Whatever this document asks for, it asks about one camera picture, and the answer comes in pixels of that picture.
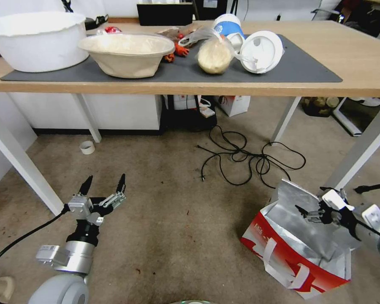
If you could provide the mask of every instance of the paper bag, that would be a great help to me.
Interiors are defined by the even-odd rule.
[[[317,210],[318,198],[282,180],[241,242],[263,260],[266,272],[308,299],[350,281],[350,250],[333,240],[337,227],[306,222],[296,204]]]
[[[234,116],[248,111],[250,96],[220,96],[218,104],[229,116]]]

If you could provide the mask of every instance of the gray desk mat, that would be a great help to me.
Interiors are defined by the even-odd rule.
[[[175,57],[174,63],[161,62],[153,77],[122,79],[105,74],[88,57],[85,61],[58,71],[26,73],[12,71],[3,76],[5,81],[79,81],[79,82],[341,82],[342,79],[312,58],[286,37],[279,35],[285,53],[279,64],[265,74],[246,71],[239,60],[233,59],[222,75],[205,73],[196,61],[201,43],[190,49],[187,58]]]

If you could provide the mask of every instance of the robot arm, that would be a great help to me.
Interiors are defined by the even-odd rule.
[[[87,304],[89,290],[86,277],[92,265],[94,248],[98,245],[99,227],[104,223],[104,217],[126,199],[125,174],[121,176],[115,193],[107,198],[87,196],[92,179],[93,176],[89,176],[68,203],[77,227],[67,237],[65,247],[43,245],[36,255],[38,261],[63,274],[44,282],[28,304]]]
[[[329,190],[321,196],[318,211],[296,207],[309,222],[343,226],[353,238],[380,253],[380,208],[375,204],[355,208],[343,197]]]

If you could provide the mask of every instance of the beige bowl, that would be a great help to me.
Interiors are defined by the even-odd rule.
[[[98,66],[111,76],[144,78],[155,74],[163,56],[174,52],[174,43],[145,33],[96,35],[79,42]]]

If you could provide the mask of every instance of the brown carpet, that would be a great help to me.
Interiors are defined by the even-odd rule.
[[[270,138],[287,98],[253,98],[250,110],[229,118],[218,111],[219,124],[247,136],[250,151]],[[127,200],[106,217],[90,274],[89,303],[168,304],[187,299],[229,303],[304,303],[263,268],[239,237],[272,190],[257,176],[241,187],[227,184],[212,161],[215,149],[207,133],[169,131],[163,136],[105,136],[92,155],[79,144],[89,136],[39,136],[28,154],[64,202],[94,175],[91,196],[111,194],[121,173],[127,174]],[[290,172],[292,181],[317,192],[355,139],[333,118],[306,116],[299,108],[282,141],[307,157],[307,165]],[[268,152],[297,165],[282,148]],[[225,163],[240,181],[247,164]],[[268,182],[282,177],[273,170]],[[380,148],[346,187],[353,205],[364,200],[380,206],[380,190],[354,194],[353,187],[380,183]],[[15,170],[0,182],[0,250],[16,237],[52,218],[51,212]],[[11,303],[26,303],[46,279],[56,274],[35,260],[42,244],[63,244],[74,231],[70,214],[24,240],[0,260],[0,276],[16,278]],[[360,248],[353,253],[352,282],[307,303],[380,304],[380,257]]]

